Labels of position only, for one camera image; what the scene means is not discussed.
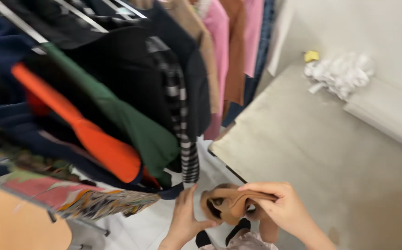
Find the tiled floor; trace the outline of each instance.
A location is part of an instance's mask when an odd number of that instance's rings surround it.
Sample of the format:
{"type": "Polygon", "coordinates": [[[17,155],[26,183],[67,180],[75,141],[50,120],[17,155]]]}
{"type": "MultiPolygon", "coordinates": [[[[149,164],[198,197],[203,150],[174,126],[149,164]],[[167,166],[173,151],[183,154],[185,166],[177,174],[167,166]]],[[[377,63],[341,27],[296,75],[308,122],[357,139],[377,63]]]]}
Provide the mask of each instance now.
{"type": "MultiPolygon", "coordinates": [[[[221,183],[243,184],[225,167],[224,163],[207,153],[206,148],[210,143],[211,141],[198,143],[201,176],[194,199],[195,217],[198,220],[205,219],[199,206],[202,191],[211,190],[221,183]]],[[[156,250],[169,229],[174,204],[174,201],[160,200],[129,218],[117,214],[99,220],[98,226],[111,231],[107,238],[87,228],[71,225],[74,243],[92,245],[93,250],[156,250]]],[[[226,236],[232,228],[230,225],[222,224],[217,228],[208,229],[207,233],[215,245],[225,247],[226,236]]],[[[252,228],[257,229],[257,224],[254,224],[252,228]]],[[[194,249],[197,249],[194,239],[183,247],[183,250],[194,249]]]]}

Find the pink fabric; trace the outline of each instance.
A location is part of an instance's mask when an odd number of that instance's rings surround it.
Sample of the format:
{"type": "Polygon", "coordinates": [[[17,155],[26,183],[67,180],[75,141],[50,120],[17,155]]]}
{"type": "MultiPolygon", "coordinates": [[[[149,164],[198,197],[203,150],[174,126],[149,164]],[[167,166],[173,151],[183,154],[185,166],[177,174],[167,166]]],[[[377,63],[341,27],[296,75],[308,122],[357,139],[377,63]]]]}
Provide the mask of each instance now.
{"type": "Polygon", "coordinates": [[[205,140],[213,140],[220,134],[223,117],[224,89],[229,69],[229,16],[219,0],[211,0],[209,9],[202,21],[209,30],[215,47],[218,87],[220,88],[220,110],[218,113],[212,114],[210,126],[204,132],[205,140]]]}
{"type": "Polygon", "coordinates": [[[245,61],[244,73],[254,76],[260,43],[261,23],[263,22],[264,0],[244,0],[246,7],[246,28],[244,31],[245,61]]]}

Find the plaid garment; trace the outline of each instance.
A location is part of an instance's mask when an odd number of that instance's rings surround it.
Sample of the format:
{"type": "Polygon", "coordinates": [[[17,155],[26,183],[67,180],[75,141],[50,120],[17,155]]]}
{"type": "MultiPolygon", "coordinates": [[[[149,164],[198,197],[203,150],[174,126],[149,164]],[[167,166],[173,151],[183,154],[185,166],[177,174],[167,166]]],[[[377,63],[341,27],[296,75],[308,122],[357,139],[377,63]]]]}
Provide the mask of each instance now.
{"type": "MultiPolygon", "coordinates": [[[[81,0],[68,0],[76,9],[107,30],[126,27],[140,22],[140,19],[124,20],[111,16],[98,16],[88,8],[81,0]]],[[[187,91],[184,75],[177,56],[158,37],[149,37],[145,41],[147,51],[159,67],[166,88],[166,100],[172,114],[173,131],[180,141],[182,181],[184,183],[196,183],[199,178],[199,160],[196,142],[190,141],[187,135],[187,91]]]]}

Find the hand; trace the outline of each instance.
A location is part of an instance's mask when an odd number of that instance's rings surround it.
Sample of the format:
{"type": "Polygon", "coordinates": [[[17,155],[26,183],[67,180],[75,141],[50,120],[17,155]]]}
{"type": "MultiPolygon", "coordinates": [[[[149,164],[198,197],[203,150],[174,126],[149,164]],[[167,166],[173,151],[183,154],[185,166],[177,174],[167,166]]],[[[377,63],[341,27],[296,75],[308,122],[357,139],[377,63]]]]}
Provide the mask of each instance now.
{"type": "Polygon", "coordinates": [[[277,196],[276,202],[262,199],[255,199],[255,201],[279,227],[301,240],[308,249],[335,249],[333,243],[315,224],[289,183],[247,183],[238,190],[253,190],[277,196]]]}
{"type": "Polygon", "coordinates": [[[193,214],[193,193],[197,185],[180,193],[175,200],[173,219],[169,232],[161,242],[158,250],[180,250],[187,242],[193,239],[200,231],[216,226],[213,221],[199,222],[193,214]]]}

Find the white wall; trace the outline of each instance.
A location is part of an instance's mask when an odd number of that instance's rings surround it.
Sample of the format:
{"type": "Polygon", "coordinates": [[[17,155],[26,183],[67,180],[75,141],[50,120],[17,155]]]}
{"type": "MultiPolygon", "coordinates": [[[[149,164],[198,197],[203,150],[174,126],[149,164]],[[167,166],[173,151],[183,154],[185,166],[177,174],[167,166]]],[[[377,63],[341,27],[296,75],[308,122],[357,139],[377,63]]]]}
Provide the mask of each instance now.
{"type": "Polygon", "coordinates": [[[295,14],[277,72],[307,50],[367,52],[377,78],[402,88],[402,0],[285,1],[295,2],[295,14]]]}

